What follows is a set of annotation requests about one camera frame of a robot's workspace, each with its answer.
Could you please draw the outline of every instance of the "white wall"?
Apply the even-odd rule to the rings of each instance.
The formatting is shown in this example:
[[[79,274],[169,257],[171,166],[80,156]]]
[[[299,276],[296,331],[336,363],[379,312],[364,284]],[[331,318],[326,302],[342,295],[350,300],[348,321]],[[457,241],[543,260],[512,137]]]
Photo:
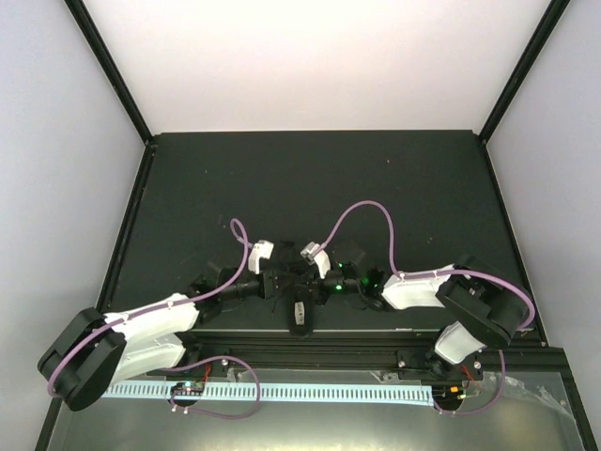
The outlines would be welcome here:
[[[155,132],[480,131],[549,0],[86,0]]]
[[[143,145],[61,0],[0,8],[0,448],[33,449],[41,354],[95,303]]]
[[[572,2],[490,143],[551,343],[601,443],[601,3]]]

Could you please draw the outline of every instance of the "gray floor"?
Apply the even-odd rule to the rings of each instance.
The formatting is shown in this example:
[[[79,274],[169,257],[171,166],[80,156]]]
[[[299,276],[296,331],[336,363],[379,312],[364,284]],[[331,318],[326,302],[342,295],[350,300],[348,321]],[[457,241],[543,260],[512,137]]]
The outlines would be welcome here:
[[[227,421],[172,413],[166,401],[103,399],[63,410],[52,450],[578,450],[557,374],[513,375],[501,401],[471,417],[404,405],[264,403],[251,418]],[[472,409],[485,397],[466,401]],[[220,412],[240,403],[205,402]]]

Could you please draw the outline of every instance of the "black tabletop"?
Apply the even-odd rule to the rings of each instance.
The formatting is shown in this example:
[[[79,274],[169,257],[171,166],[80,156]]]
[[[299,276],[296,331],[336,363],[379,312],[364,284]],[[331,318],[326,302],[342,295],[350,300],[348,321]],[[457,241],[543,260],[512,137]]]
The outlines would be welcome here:
[[[165,133],[126,251],[111,310],[154,303],[185,290],[209,260],[241,245],[229,220],[251,241],[322,242],[346,207],[384,204],[394,220],[397,267],[438,268],[472,254],[519,281],[510,231],[494,180],[468,131]],[[382,266],[388,229],[364,207],[334,239],[352,238]],[[316,329],[437,330],[452,322],[442,309],[394,314],[361,310],[352,296],[319,307]],[[232,304],[210,330],[283,330],[283,308],[253,299]]]

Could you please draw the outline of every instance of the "white label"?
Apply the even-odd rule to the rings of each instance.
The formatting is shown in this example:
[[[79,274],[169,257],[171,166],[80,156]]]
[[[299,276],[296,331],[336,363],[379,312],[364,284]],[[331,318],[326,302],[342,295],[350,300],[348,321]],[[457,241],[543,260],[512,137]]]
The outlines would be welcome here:
[[[303,303],[295,303],[294,304],[294,318],[297,322],[297,326],[304,325],[304,304]]]

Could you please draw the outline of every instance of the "white backdrop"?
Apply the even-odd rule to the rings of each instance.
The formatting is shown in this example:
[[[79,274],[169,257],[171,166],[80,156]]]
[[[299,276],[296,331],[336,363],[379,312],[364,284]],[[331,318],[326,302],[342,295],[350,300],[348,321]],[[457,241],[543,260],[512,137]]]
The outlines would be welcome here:
[[[480,131],[548,0],[86,0],[159,132]]]

